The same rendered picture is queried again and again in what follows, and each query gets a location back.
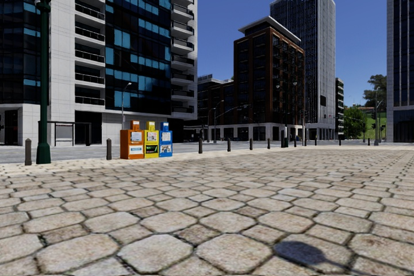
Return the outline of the grey street lamp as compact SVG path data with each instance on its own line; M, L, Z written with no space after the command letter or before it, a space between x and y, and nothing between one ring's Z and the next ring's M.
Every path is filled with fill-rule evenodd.
M295 88L297 86L297 82L294 80L293 82L284 82L277 80L276 88L279 92L282 92L282 108L283 108L283 120L285 129L283 131L283 142L281 143L282 148L287 148L289 143L289 131L288 131L288 114L290 111L290 93L291 89L290 86L293 85Z
M131 85L131 82L128 82L126 86L123 88L121 93L121 129L124 129L124 123L125 123L125 115L124 115L124 93L126 89Z
M214 136L213 136L213 143L217 143L217 141L216 141L216 125L217 125L217 123L216 123L216 120L217 120L217 116L216 116L216 113L217 113L217 108L220 106L220 104L221 103L223 103L224 102L224 100L222 99L221 101L219 101L218 102L218 104L216 105L216 107L214 108L214 116L213 116L213 122L214 122Z

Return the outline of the blue newspaper box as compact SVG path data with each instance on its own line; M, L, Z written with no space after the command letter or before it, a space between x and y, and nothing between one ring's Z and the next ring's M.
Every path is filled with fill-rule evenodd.
M173 132L169 130L168 122L160 123L159 132L159 157L168 157L173 155Z

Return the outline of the yellow newspaper box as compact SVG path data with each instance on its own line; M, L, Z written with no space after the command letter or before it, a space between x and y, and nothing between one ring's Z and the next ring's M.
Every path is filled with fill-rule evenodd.
M159 131L155 129L154 121L147 121L144 130L144 157L157 158L159 156Z

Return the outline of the orange newspaper box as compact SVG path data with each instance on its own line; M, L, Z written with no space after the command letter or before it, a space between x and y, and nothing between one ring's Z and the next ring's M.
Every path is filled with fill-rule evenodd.
M144 131L140 129L140 121L132 120L129 129L120 130L120 158L144 158Z

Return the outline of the brown brick building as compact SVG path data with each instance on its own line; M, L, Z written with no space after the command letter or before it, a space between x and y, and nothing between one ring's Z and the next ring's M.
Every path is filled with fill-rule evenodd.
M300 111L305 106L305 52L300 39L270 16L241 28L243 37L233 44L234 75L231 80L198 78L196 121L185 128L185 138L213 141L214 108L217 108L216 141L231 140L281 142L285 129L282 92L277 80L297 82L290 86L288 114L289 141L300 139Z

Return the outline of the grey pole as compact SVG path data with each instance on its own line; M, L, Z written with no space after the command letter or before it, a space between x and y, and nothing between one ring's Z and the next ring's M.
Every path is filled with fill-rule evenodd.
M301 121L302 121L302 146L306 146L306 114L307 111L305 109L300 111L301 114Z

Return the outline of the narrow dark building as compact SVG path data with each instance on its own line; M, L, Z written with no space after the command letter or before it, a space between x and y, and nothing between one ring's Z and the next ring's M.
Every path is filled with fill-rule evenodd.
M335 128L338 139L344 140L344 82L340 78L335 79Z

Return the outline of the glass tower with pale side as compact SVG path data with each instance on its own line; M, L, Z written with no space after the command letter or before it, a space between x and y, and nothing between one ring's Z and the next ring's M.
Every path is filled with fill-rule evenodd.
M309 138L336 135L334 0L275 0L270 15L300 40L305 51L305 111Z

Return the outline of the black bus shelter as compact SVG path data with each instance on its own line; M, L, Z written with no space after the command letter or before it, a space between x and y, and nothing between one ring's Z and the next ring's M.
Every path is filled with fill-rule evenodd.
M72 146L76 144L75 141L75 126L81 125L85 129L84 144L91 145L91 123L90 122L69 122L69 121L47 121L48 124L53 124L54 129L54 146L58 142L71 142Z

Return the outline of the trees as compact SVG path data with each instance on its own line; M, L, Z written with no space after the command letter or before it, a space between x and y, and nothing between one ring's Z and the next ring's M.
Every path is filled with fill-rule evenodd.
M386 123L386 85L387 77L385 75L373 75L368 80L371 85L370 89L363 92L365 103L355 104L344 110L344 135L348 139L374 139L374 103L375 90L378 86L381 89L378 92L378 101L383 101L379 107L380 112L380 137L385 136L384 129Z

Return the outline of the pale concrete and glass building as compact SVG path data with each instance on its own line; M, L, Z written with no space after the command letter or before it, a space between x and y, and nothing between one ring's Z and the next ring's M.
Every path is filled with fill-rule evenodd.
M132 120L196 118L198 0L51 0L48 121L90 122L91 143L120 141ZM39 138L40 12L0 0L0 144Z

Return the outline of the traffic light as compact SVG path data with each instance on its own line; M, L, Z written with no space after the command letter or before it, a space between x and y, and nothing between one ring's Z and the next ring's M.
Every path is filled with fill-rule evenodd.
M374 130L375 130L375 139L374 139L374 146L379 146L382 139L380 138L380 131L381 131L381 125L380 125L380 105L383 103L383 101L378 101L378 92L381 89L380 86L377 87L375 90L375 103L374 103Z

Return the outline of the dark green pole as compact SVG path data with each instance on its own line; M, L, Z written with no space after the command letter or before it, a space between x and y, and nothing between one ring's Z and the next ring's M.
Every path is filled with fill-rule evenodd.
M39 142L37 145L37 164L48 164L51 162L50 146L48 144L48 123L47 106L49 95L49 13L51 0L34 0L37 9L40 11L41 27L41 98L40 98L40 122L39 122Z

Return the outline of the dark glass tower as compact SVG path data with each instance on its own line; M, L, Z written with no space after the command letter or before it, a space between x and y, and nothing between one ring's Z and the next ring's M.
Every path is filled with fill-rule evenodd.
M386 138L414 143L414 0L387 0L386 7Z

